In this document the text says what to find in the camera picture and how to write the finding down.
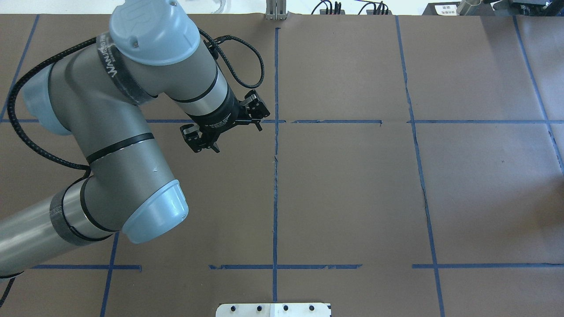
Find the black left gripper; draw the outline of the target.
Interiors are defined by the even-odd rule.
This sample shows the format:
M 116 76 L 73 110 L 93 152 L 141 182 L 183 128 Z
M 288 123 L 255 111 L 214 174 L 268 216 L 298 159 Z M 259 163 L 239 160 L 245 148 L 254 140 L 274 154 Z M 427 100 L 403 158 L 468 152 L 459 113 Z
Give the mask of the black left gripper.
M 183 140 L 195 153 L 213 150 L 219 153 L 220 134 L 237 125 L 255 125 L 261 132 L 261 122 L 270 116 L 264 100 L 256 89 L 239 101 L 232 90 L 209 90 L 187 101 L 187 116 L 194 122 L 180 127 Z

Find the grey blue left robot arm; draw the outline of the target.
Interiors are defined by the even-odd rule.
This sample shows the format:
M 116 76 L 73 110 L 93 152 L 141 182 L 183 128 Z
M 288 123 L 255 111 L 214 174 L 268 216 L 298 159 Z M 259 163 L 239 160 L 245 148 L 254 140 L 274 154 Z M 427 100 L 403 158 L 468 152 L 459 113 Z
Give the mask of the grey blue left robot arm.
M 193 152 L 219 152 L 220 134 L 269 116 L 249 88 L 238 100 L 217 64 L 219 44 L 177 0 L 126 0 L 109 31 L 58 53 L 12 88 L 7 114 L 34 152 L 85 176 L 1 222 L 1 279 L 14 278 L 77 247 L 123 232 L 145 243 L 188 215 L 140 106 L 165 94 L 189 118 Z

